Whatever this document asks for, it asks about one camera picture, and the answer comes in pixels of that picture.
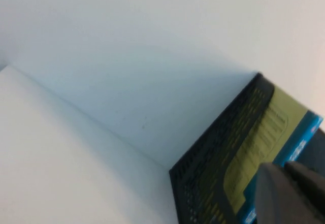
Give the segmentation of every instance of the white wall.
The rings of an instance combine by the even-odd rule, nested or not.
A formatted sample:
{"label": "white wall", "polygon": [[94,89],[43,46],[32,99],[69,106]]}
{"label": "white wall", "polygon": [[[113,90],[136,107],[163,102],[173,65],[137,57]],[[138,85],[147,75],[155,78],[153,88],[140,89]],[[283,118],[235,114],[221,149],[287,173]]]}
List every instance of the white wall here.
{"label": "white wall", "polygon": [[0,223],[177,223],[162,166],[11,67],[0,115]]}
{"label": "white wall", "polygon": [[1,55],[170,168],[251,70],[325,115],[324,2],[0,0]]}

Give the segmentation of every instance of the white surface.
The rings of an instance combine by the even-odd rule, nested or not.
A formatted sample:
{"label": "white surface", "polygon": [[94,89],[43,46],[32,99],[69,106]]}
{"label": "white surface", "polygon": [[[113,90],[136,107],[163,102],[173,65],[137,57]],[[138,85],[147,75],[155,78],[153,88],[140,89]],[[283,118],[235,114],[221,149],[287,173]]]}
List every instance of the white surface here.
{"label": "white surface", "polygon": [[0,3],[6,60],[166,168],[249,80],[242,66],[325,115],[325,0]]}
{"label": "white surface", "polygon": [[10,67],[0,116],[0,223],[177,223],[165,169]]}

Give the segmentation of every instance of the white floor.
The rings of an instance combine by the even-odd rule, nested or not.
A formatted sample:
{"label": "white floor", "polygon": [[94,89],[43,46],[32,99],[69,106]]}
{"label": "white floor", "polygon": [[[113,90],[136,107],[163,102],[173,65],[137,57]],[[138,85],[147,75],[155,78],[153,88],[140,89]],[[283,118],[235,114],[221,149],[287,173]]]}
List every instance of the white floor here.
{"label": "white floor", "polygon": [[0,223],[177,223],[167,170],[6,67]]}

